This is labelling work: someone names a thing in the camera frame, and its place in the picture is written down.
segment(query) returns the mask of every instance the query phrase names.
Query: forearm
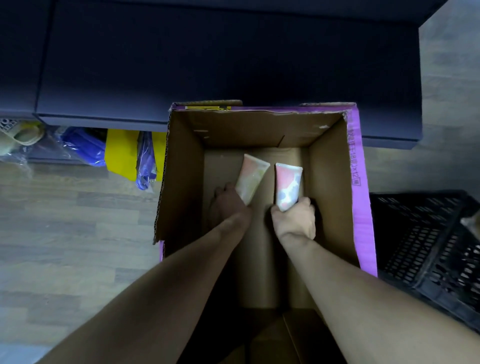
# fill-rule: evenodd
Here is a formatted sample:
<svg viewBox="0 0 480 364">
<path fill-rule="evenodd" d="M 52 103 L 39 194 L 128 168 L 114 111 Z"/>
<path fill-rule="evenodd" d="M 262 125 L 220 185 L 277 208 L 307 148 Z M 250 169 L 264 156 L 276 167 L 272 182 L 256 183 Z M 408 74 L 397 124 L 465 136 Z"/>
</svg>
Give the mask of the forearm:
<svg viewBox="0 0 480 364">
<path fill-rule="evenodd" d="M 350 364 L 474 362 L 479 337 L 301 236 L 280 239 Z"/>
<path fill-rule="evenodd" d="M 166 258 L 41 363 L 176 363 L 248 224 L 232 216 Z"/>
</svg>

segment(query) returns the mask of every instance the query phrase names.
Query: pink tube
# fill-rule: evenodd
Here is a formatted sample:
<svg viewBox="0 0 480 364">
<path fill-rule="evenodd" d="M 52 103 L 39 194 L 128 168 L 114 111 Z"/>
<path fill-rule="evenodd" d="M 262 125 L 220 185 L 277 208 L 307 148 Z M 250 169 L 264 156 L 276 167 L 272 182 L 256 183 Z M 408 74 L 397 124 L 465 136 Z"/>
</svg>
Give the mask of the pink tube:
<svg viewBox="0 0 480 364">
<path fill-rule="evenodd" d="M 287 211 L 299 198 L 302 167 L 275 163 L 276 205 L 280 211 Z"/>
<path fill-rule="evenodd" d="M 243 155 L 243 164 L 235 190 L 246 205 L 249 205 L 252 201 L 253 195 L 257 191 L 258 185 L 262 181 L 268 167 L 270 167 L 270 163 L 264 160 L 248 154 Z"/>
</svg>

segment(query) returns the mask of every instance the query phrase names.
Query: corrugated cardboard edge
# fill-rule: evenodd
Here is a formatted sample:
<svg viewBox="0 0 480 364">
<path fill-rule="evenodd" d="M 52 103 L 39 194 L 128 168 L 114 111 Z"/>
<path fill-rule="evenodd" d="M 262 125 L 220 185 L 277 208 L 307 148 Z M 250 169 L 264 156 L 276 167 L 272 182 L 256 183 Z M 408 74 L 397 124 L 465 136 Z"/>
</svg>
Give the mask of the corrugated cardboard edge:
<svg viewBox="0 0 480 364">
<path fill-rule="evenodd" d="M 185 104 L 173 104 L 170 111 L 187 110 Z M 365 156 L 363 153 L 362 136 L 360 129 L 360 114 L 354 103 L 329 103 L 329 104 L 308 104 L 297 107 L 244 107 L 231 106 L 220 109 L 219 112 L 238 111 L 267 111 L 273 113 L 328 113 L 341 112 L 347 122 L 347 139 L 350 152 L 350 174 L 352 186 L 352 215 L 353 215 L 353 241 L 360 263 L 360 268 L 367 273 L 377 277 L 377 258 L 375 251 L 375 238 L 373 234 L 372 209 L 370 207 L 370 196 L 368 190 L 367 170 L 365 167 Z M 165 154 L 168 152 L 168 134 Z M 163 181 L 160 190 L 160 199 L 163 192 Z M 155 231 L 158 220 L 158 210 L 155 219 Z"/>
</svg>

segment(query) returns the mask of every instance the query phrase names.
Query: cardboard box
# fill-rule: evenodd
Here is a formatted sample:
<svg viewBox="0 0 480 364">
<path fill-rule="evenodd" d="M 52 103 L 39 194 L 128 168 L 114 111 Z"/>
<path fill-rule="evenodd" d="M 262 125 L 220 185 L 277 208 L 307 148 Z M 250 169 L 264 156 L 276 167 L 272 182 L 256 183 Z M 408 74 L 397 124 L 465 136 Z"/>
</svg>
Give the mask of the cardboard box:
<svg viewBox="0 0 480 364">
<path fill-rule="evenodd" d="M 275 202 L 276 162 L 303 167 L 300 195 L 314 200 L 320 211 L 316 241 L 376 275 L 372 215 L 355 104 L 282 108 L 248 108 L 239 101 L 174 104 L 155 224 L 155 241 L 164 241 L 166 255 L 205 233 L 204 217 L 214 188 L 236 181 L 244 153 L 270 162 L 271 167 L 251 203 L 252 225 L 227 264 L 228 273 L 222 273 L 229 278 L 219 280 L 228 283 L 222 286 L 219 282 L 223 288 L 214 289 L 228 290 L 228 304 L 241 308 L 241 314 L 231 310 L 231 317 L 276 317 L 273 312 L 279 309 L 280 315 L 291 308 L 315 309 L 271 229 L 269 208 Z M 225 296 L 225 292 L 218 294 L 220 300 Z M 213 303 L 217 310 L 228 304 Z"/>
</svg>

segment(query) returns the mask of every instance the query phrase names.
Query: hand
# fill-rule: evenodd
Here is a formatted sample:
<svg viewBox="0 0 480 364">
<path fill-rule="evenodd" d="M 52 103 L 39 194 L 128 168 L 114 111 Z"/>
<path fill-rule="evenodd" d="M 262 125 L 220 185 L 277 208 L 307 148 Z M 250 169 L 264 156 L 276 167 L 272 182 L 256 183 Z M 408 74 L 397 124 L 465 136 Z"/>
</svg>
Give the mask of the hand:
<svg viewBox="0 0 480 364">
<path fill-rule="evenodd" d="M 315 207 L 308 197 L 299 201 L 285 212 L 277 205 L 272 207 L 272 221 L 275 234 L 281 240 L 286 234 L 303 235 L 313 240 L 315 237 Z"/>
<path fill-rule="evenodd" d="M 228 182 L 225 188 L 217 187 L 208 209 L 207 222 L 210 229 L 238 212 L 250 212 L 235 191 L 235 186 Z"/>
</svg>

